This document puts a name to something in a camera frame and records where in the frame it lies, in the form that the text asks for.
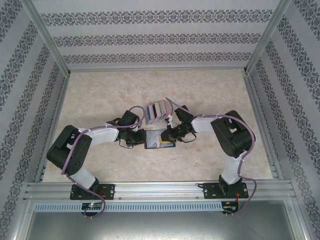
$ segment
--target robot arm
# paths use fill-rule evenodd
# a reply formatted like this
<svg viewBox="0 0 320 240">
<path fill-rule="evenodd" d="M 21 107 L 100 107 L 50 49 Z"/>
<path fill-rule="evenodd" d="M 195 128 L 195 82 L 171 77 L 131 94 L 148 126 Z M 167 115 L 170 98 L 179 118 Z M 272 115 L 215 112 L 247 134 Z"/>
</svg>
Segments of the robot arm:
<svg viewBox="0 0 320 240">
<path fill-rule="evenodd" d="M 138 121 L 139 117 L 127 110 L 122 118 L 108 121 L 105 124 L 106 128 L 93 129 L 84 133 L 72 152 L 65 173 L 81 186 L 96 193 L 99 181 L 83 166 L 89 148 L 107 142 L 120 141 L 121 139 L 125 140 L 129 147 L 145 143 L 144 130 L 137 130 L 138 126 L 135 128 L 117 128 L 117 126 L 129 126 Z M 72 125 L 66 126 L 49 149 L 46 155 L 47 159 L 62 170 L 71 151 L 70 146 L 85 130 L 87 129 L 76 128 Z"/>
<path fill-rule="evenodd" d="M 174 128 L 168 125 L 167 130 L 161 135 L 162 140 L 184 142 L 183 138 L 189 133 L 215 133 L 222 150 L 227 155 L 223 172 L 219 176 L 219 189 L 227 196 L 242 182 L 238 169 L 243 155 L 252 145 L 249 131 L 242 124 L 228 117 L 195 117 L 180 108 L 176 109 L 175 113 L 182 123 Z M 244 122 L 235 110 L 225 115 Z"/>
</svg>

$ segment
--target wire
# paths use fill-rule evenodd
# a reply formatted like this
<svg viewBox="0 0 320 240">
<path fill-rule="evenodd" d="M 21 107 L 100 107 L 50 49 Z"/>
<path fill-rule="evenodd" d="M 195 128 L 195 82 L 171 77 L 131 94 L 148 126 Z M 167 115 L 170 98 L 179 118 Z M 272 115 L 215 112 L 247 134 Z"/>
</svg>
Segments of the wire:
<svg viewBox="0 0 320 240">
<path fill-rule="evenodd" d="M 171 99 L 169 98 L 165 98 L 171 106 L 175 105 L 176 107 L 182 109 L 183 111 L 193 115 L 194 117 L 199 117 L 199 118 L 228 118 L 228 119 L 232 119 L 232 120 L 235 120 L 237 121 L 238 123 L 240 123 L 241 125 L 243 125 L 250 133 L 250 136 L 251 136 L 251 147 L 249 148 L 249 150 L 241 157 L 240 159 L 240 163 L 239 163 L 239 166 L 238 166 L 238 169 L 237 169 L 237 174 L 240 178 L 244 179 L 244 180 L 248 180 L 248 181 L 252 181 L 254 183 L 254 188 L 253 188 L 253 191 L 249 197 L 249 199 L 246 201 L 246 203 L 243 205 L 242 208 L 240 208 L 240 210 L 238 210 L 237 212 L 233 213 L 232 216 L 234 215 L 237 215 L 239 214 L 243 209 L 245 209 L 249 202 L 251 201 L 251 199 L 253 198 L 253 196 L 255 195 L 256 193 L 256 190 L 257 190 L 257 181 L 254 180 L 253 178 L 250 178 L 250 177 L 244 177 L 241 175 L 241 167 L 242 167 L 242 164 L 244 162 L 244 159 L 245 157 L 252 151 L 252 149 L 254 148 L 255 146 L 255 135 L 254 133 L 252 132 L 251 128 L 242 120 L 240 120 L 239 118 L 236 118 L 234 116 L 229 116 L 229 115 L 225 115 L 225 114 L 213 114 L 213 115 L 199 115 L 199 114 L 194 114 L 192 112 L 190 112 L 189 110 L 181 107 L 180 105 L 176 104 L 174 101 L 172 101 Z"/>
<path fill-rule="evenodd" d="M 119 146 L 122 147 L 122 148 L 124 148 L 124 149 L 133 149 L 133 148 L 134 148 L 133 145 L 132 145 L 132 147 L 121 146 L 120 142 L 121 142 L 121 139 L 119 139 Z"/>
<path fill-rule="evenodd" d="M 236 208 L 237 208 L 237 207 L 239 207 L 239 193 L 238 192 L 235 193 L 235 197 L 236 197 L 235 202 L 236 202 Z"/>
<path fill-rule="evenodd" d="M 98 193 L 102 193 L 102 194 L 104 194 L 104 195 L 106 195 L 106 192 L 105 191 L 103 191 L 103 190 L 100 190 L 100 191 L 98 191 Z"/>
<path fill-rule="evenodd" d="M 167 99 L 167 101 L 170 103 L 170 106 L 171 106 L 171 113 L 170 113 L 170 115 L 172 116 L 173 114 L 174 114 L 174 106 L 172 105 L 172 103 L 174 103 L 173 101 L 171 101 L 171 100 L 169 100 L 169 98 L 165 98 L 165 99 Z"/>
<path fill-rule="evenodd" d="M 188 143 L 191 143 L 191 142 L 193 142 L 194 140 L 196 140 L 196 139 L 197 139 L 197 135 L 195 135 L 193 132 L 191 132 L 191 134 L 194 136 L 194 139 L 192 139 L 192 140 L 190 140 L 190 141 L 184 141 L 184 140 L 181 138 L 181 141 L 182 141 L 183 143 L 185 143 L 185 144 L 188 144 Z"/>
<path fill-rule="evenodd" d="M 131 125 L 127 125 L 127 126 L 102 125 L 102 126 L 95 126 L 95 127 L 92 127 L 92 128 L 89 128 L 89 129 L 84 130 L 84 131 L 81 132 L 81 133 L 78 135 L 78 137 L 75 139 L 75 141 L 74 141 L 74 143 L 73 143 L 73 145 L 72 145 L 72 147 L 71 147 L 71 150 L 70 150 L 70 152 L 69 152 L 69 154 L 68 154 L 68 157 L 67 157 L 66 160 L 65 160 L 64 166 L 63 166 L 62 171 L 61 171 L 61 175 L 65 175 L 71 182 L 73 182 L 74 184 L 76 184 L 79 188 L 81 188 L 81 189 L 85 190 L 86 192 L 88 192 L 88 193 L 90 193 L 90 194 L 93 194 L 93 195 L 95 195 L 96 197 L 100 198 L 100 199 L 101 199 L 101 202 L 102 202 L 102 204 L 103 204 L 103 207 L 101 208 L 101 211 L 98 212 L 98 213 L 97 213 L 96 215 L 94 215 L 94 216 L 87 216 L 87 215 L 86 215 L 87 209 L 85 209 L 84 212 L 83 212 L 83 215 L 84 215 L 85 218 L 93 219 L 93 218 L 96 218 L 96 217 L 98 217 L 99 215 L 101 215 L 101 214 L 105 211 L 105 209 L 106 209 L 106 201 L 105 201 L 105 199 L 104 199 L 101 195 L 99 195 L 99 194 L 97 194 L 97 193 L 89 190 L 88 188 L 85 188 L 85 187 L 82 186 L 81 184 L 77 183 L 71 176 L 69 176 L 68 174 L 65 173 L 65 172 L 66 172 L 66 169 L 67 169 L 67 166 L 68 166 L 68 164 L 69 164 L 69 161 L 70 161 L 70 159 L 71 159 L 71 156 L 72 156 L 72 154 L 73 154 L 73 152 L 74 152 L 74 150 L 75 150 L 75 148 L 76 148 L 76 145 L 78 144 L 79 139 L 82 137 L 82 135 L 84 135 L 85 133 L 87 133 L 87 132 L 89 132 L 89 131 L 96 130 L 96 129 L 126 129 L 126 128 L 136 127 L 136 126 L 138 126 L 139 124 L 142 124 L 142 122 L 143 122 L 143 120 L 145 119 L 145 116 L 146 116 L 146 114 L 145 114 L 145 109 L 144 109 L 142 106 L 133 106 L 133 107 L 131 107 L 131 108 L 129 109 L 129 111 L 131 111 L 132 109 L 135 109 L 135 108 L 142 109 L 142 111 L 143 111 L 143 116 L 142 116 L 142 118 L 141 118 L 138 122 L 136 122 L 136 123 L 134 123 L 134 124 L 131 124 Z"/>
</svg>

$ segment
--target black mounting bracket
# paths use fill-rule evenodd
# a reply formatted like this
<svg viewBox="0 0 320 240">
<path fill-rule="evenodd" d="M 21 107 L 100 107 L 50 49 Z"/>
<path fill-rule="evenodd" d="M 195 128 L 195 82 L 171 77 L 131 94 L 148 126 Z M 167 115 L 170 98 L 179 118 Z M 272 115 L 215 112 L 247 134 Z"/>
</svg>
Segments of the black mounting bracket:
<svg viewBox="0 0 320 240">
<path fill-rule="evenodd" d="M 226 195 L 220 190 L 218 182 L 206 182 L 198 184 L 203 189 L 204 199 L 239 199 L 249 198 L 247 184 L 241 182 L 237 188 L 228 191 Z"/>
<path fill-rule="evenodd" d="M 98 189 L 96 193 L 102 196 L 104 200 L 113 200 L 115 196 L 115 187 L 116 185 L 114 184 L 100 183 L 98 185 Z M 98 198 L 97 196 L 91 193 L 88 193 L 87 191 L 78 187 L 76 184 L 72 185 L 70 199 L 71 200 L 100 200 L 100 198 Z"/>
</svg>

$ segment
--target patterned wallpaper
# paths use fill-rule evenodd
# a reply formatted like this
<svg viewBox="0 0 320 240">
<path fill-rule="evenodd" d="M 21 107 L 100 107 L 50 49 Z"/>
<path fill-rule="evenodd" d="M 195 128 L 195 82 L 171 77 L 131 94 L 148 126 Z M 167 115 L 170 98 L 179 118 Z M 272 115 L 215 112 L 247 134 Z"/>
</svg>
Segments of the patterned wallpaper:
<svg viewBox="0 0 320 240">
<path fill-rule="evenodd" d="M 245 67 L 279 0 L 35 0 L 71 70 Z"/>
<path fill-rule="evenodd" d="M 294 0 L 251 72 L 282 171 L 320 239 L 320 7 Z"/>
<path fill-rule="evenodd" d="M 18 0 L 0 0 L 0 240 L 38 171 L 65 78 Z"/>
</svg>

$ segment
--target marble floor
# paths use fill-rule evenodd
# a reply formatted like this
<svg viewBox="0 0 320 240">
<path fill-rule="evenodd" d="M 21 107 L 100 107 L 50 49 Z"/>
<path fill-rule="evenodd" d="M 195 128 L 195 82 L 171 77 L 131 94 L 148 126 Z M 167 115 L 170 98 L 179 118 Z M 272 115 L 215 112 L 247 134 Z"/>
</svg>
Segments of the marble floor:
<svg viewBox="0 0 320 240">
<path fill-rule="evenodd" d="M 245 159 L 242 175 L 272 179 L 267 156 L 240 70 L 121 71 L 72 73 L 55 138 L 67 125 L 90 128 L 121 117 L 134 105 L 168 97 L 197 114 L 236 110 L 252 128 L 256 143 Z M 141 110 L 133 111 L 142 116 Z M 164 123 L 145 129 L 162 129 Z M 215 135 L 198 133 L 191 143 L 175 148 L 133 149 L 108 142 L 89 149 L 84 165 L 101 182 L 217 180 L 225 153 Z M 47 163 L 43 182 L 67 182 L 61 170 Z"/>
</svg>

